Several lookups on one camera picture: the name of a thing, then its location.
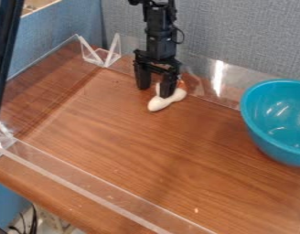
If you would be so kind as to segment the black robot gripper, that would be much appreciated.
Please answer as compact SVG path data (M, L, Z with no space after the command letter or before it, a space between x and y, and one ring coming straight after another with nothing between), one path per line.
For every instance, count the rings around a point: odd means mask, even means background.
M147 48L135 50L135 73L137 86L141 90L151 87L151 74L165 76L161 83L161 97L169 98L178 86L181 61L178 54L178 29L170 28L165 31L154 31L149 28Z

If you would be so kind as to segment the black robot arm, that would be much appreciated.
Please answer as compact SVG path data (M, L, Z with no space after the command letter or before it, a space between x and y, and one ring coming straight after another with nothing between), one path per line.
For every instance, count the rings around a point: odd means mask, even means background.
M154 0L129 0L131 5L143 5L145 22L147 23L147 49L135 50L137 86L146 90L151 87L151 74L162 74L159 96L169 98L178 86L181 61L178 54L178 20L175 0L157 3Z

